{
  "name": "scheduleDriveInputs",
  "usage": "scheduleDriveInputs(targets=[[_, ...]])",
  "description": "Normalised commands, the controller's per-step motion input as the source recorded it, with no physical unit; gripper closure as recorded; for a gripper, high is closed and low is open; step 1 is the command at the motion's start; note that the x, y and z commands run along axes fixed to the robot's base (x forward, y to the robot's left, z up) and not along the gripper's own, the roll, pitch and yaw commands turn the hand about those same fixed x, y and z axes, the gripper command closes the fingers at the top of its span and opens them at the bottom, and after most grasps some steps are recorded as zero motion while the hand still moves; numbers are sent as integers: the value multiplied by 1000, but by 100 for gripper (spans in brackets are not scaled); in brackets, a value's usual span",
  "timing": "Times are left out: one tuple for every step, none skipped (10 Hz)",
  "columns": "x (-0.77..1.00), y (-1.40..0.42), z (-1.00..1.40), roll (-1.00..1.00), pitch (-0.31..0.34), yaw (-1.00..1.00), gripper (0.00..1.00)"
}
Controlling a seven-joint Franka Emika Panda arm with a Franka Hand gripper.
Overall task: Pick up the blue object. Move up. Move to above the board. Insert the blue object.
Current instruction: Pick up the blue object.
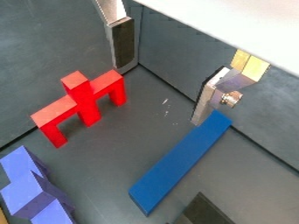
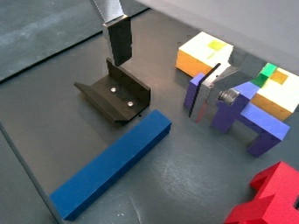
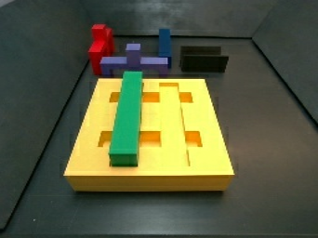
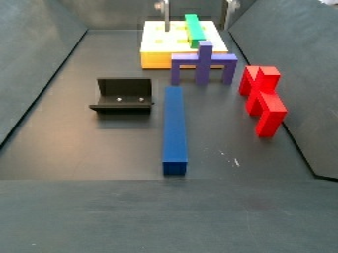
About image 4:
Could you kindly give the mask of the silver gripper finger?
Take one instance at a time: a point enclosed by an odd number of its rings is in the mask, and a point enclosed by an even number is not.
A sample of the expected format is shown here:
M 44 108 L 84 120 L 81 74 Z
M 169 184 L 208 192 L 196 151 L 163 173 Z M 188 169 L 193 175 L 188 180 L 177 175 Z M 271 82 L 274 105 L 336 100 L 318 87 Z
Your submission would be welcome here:
M 169 31 L 169 0 L 159 0 L 155 3 L 155 9 L 164 14 L 165 31 Z
M 240 8 L 240 1 L 239 0 L 225 0 L 225 4 L 227 4 L 227 12 L 225 12 L 224 29 L 228 29 L 232 14 Z

